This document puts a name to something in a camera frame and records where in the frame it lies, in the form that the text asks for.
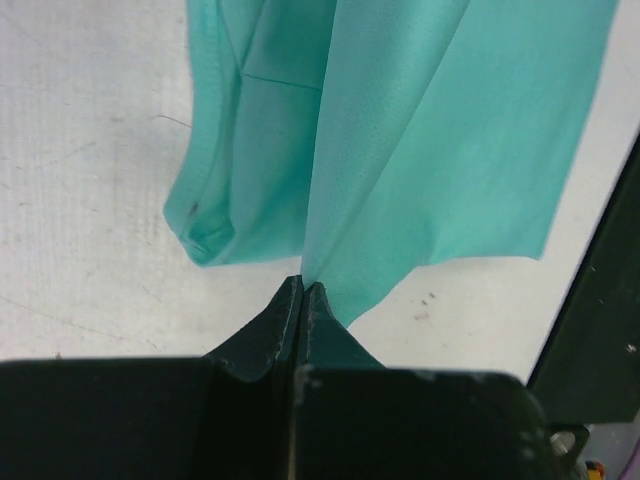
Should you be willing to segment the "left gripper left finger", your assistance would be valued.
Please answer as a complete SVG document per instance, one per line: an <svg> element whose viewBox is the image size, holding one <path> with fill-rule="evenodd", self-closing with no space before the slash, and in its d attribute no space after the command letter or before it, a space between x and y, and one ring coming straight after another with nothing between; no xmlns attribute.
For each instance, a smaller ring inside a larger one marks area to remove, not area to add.
<svg viewBox="0 0 640 480"><path fill-rule="evenodd" d="M279 479L297 277L200 357L5 361L5 479Z"/></svg>

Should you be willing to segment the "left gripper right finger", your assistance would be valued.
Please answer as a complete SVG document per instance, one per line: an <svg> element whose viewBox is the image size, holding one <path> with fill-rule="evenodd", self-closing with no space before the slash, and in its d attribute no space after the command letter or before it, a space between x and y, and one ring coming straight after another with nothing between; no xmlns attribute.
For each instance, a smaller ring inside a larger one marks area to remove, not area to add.
<svg viewBox="0 0 640 480"><path fill-rule="evenodd" d="M544 415L502 372L392 369L305 294L294 380L298 479L554 479Z"/></svg>

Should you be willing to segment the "teal t shirt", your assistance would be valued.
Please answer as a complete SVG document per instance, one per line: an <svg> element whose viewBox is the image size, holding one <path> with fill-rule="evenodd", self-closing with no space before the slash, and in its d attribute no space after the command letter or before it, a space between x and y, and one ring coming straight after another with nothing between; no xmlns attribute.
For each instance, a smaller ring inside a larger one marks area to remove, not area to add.
<svg viewBox="0 0 640 480"><path fill-rule="evenodd" d="M299 257L344 324L419 266L539 257L613 1L190 1L164 207L201 266Z"/></svg>

